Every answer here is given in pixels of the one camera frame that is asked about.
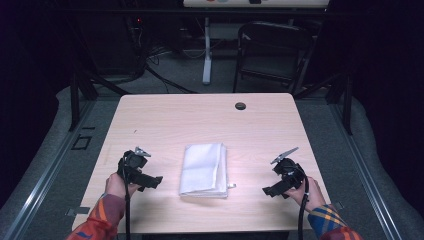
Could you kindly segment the dark equipment cabinet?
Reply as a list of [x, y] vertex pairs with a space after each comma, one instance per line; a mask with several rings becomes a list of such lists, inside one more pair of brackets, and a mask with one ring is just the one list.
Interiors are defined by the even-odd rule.
[[135, 45], [129, 18], [113, 15], [78, 17], [83, 39], [100, 75], [142, 75], [144, 60]]

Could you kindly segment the white desk leg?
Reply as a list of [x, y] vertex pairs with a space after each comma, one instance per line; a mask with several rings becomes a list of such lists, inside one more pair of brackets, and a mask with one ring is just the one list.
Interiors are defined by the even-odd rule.
[[211, 83], [212, 58], [211, 58], [211, 43], [210, 43], [210, 23], [209, 23], [208, 17], [205, 18], [205, 22], [204, 22], [204, 40], [205, 40], [205, 58], [204, 58], [202, 83], [204, 85], [209, 85]]

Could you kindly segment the light wooden desk top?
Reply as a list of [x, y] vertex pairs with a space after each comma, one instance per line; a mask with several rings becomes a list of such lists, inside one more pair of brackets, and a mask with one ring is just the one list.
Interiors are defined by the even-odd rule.
[[185, 7], [326, 8], [330, 0], [183, 0]]

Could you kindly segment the black folding chair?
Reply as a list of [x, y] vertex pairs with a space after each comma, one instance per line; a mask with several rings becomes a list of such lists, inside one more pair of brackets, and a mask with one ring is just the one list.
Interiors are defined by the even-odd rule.
[[302, 27], [253, 21], [238, 30], [233, 91], [245, 76], [281, 83], [294, 94], [313, 47]]

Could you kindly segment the aluminium floor rail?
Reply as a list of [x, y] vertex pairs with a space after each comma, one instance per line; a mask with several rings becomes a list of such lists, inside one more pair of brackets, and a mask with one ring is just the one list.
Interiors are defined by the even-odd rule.
[[89, 117], [95, 101], [79, 107], [80, 119], [72, 124], [71, 106], [59, 104], [58, 113], [29, 168], [0, 209], [0, 240], [21, 240], [54, 183], [78, 131]]
[[387, 204], [383, 200], [374, 178], [371, 176], [368, 166], [354, 140], [354, 137], [348, 133], [342, 123], [341, 110], [335, 104], [329, 104], [328, 107], [336, 121], [336, 125], [339, 131], [341, 132], [345, 142], [350, 149], [350, 152], [353, 155], [353, 162], [359, 175], [359, 179], [362, 183], [362, 186], [364, 187], [366, 195], [371, 203], [377, 219], [379, 220], [387, 240], [403, 240], [401, 233], [396, 226], [391, 213], [389, 212]]

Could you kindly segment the black metal crossbar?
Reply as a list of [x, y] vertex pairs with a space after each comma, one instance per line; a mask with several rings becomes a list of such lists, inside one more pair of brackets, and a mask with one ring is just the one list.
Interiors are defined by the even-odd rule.
[[63, 14], [109, 14], [109, 15], [169, 15], [169, 16], [200, 16], [200, 17], [211, 17], [211, 16], [251, 16], [258, 15], [263, 17], [281, 17], [281, 16], [292, 16], [292, 17], [323, 17], [326, 15], [325, 12], [315, 11], [288, 11], [288, 10], [262, 10], [262, 9], [65, 9], [56, 8], [51, 9], [54, 13]]

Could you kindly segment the black tape square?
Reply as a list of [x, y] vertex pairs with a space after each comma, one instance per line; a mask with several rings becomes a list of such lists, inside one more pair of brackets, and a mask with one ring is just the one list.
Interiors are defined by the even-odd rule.
[[88, 146], [90, 145], [91, 139], [92, 139], [91, 136], [83, 136], [79, 134], [76, 140], [73, 142], [71, 149], [86, 150]]

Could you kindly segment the white cloth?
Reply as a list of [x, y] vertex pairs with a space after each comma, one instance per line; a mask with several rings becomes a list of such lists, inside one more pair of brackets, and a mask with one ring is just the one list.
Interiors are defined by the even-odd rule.
[[227, 148], [223, 143], [191, 144], [184, 152], [179, 195], [197, 198], [227, 198]]

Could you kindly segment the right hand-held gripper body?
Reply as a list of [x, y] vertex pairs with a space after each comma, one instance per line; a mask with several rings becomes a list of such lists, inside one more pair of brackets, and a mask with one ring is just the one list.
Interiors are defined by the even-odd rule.
[[305, 179], [304, 170], [298, 163], [289, 158], [289, 155], [298, 150], [298, 147], [285, 151], [278, 155], [271, 164], [276, 164], [273, 171], [281, 176], [281, 180], [274, 184], [272, 190], [298, 189]]

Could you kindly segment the person's left hand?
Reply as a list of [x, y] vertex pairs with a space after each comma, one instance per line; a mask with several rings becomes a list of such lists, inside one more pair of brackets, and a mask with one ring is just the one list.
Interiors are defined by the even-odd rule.
[[139, 188], [140, 186], [137, 184], [126, 185], [117, 173], [113, 173], [106, 180], [105, 193], [124, 199], [126, 195], [132, 197]]

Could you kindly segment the black metal stand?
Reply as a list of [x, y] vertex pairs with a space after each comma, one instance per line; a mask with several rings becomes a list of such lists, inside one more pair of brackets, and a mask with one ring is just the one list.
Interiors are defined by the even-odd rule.
[[80, 107], [79, 107], [79, 94], [89, 101], [95, 101], [99, 93], [94, 87], [94, 84], [100, 84], [112, 92], [123, 96], [128, 92], [116, 86], [115, 84], [107, 81], [106, 79], [91, 73], [87, 70], [76, 71], [70, 79], [70, 97], [71, 97], [71, 125], [69, 130], [73, 131], [80, 121]]
[[311, 87], [300, 91], [294, 95], [295, 99], [303, 99], [312, 93], [318, 91], [324, 86], [330, 86], [325, 100], [328, 104], [337, 104], [340, 99], [343, 99], [342, 108], [342, 125], [346, 132], [351, 135], [351, 110], [352, 110], [352, 92], [353, 92], [353, 79], [350, 73], [337, 73], [329, 78], [313, 84]]

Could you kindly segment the person's right hand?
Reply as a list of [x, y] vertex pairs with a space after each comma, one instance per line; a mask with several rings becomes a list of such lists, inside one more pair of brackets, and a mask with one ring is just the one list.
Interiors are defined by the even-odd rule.
[[318, 182], [312, 177], [308, 177], [298, 189], [293, 188], [285, 192], [285, 194], [292, 198], [299, 206], [302, 205], [305, 193], [308, 193], [308, 199], [305, 205], [305, 210], [307, 212], [311, 212], [315, 208], [326, 204]]

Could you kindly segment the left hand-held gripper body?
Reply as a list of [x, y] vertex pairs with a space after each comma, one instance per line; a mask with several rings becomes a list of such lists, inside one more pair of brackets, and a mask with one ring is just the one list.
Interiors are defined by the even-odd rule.
[[150, 157], [150, 154], [139, 147], [136, 147], [134, 151], [126, 151], [118, 162], [117, 174], [126, 183], [131, 183], [133, 176], [143, 174], [142, 168], [147, 163], [147, 157]]

